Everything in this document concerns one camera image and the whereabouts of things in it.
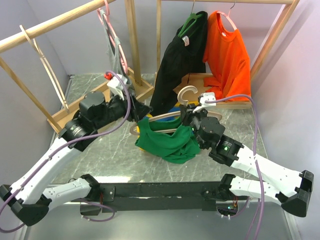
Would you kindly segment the green tank top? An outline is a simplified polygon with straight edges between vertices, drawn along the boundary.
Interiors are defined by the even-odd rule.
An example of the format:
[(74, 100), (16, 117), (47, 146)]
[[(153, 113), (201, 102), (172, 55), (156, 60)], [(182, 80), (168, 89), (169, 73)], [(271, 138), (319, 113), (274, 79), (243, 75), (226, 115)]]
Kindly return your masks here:
[(201, 152), (190, 126), (184, 126), (178, 117), (170, 121), (138, 123), (139, 137), (135, 145), (173, 164), (184, 164)]

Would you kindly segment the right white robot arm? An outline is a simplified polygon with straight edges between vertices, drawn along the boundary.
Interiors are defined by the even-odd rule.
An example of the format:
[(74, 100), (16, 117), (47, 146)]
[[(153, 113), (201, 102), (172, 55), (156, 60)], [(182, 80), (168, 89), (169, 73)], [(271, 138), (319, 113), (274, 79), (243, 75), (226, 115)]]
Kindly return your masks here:
[(314, 174), (281, 166), (224, 134), (217, 114), (194, 104), (180, 105), (181, 123), (190, 127), (201, 149), (209, 150), (215, 162), (249, 173), (262, 180), (243, 179), (225, 174), (220, 181), (219, 194), (224, 199), (248, 196), (273, 202), (286, 212), (300, 218), (307, 215), (313, 191)]

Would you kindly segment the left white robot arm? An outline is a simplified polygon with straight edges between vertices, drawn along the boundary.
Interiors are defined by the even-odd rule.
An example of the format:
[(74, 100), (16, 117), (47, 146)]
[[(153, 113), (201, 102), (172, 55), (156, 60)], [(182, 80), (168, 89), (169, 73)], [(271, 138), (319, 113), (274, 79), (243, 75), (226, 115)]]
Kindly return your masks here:
[(60, 170), (80, 155), (95, 139), (98, 131), (121, 119), (138, 122), (152, 111), (133, 95), (114, 95), (110, 101), (100, 91), (87, 93), (79, 109), (59, 133), (40, 160), (19, 180), (0, 187), (0, 197), (13, 214), (30, 227), (41, 221), (49, 211), (74, 200), (98, 201), (100, 183), (90, 174), (73, 182), (49, 188)]

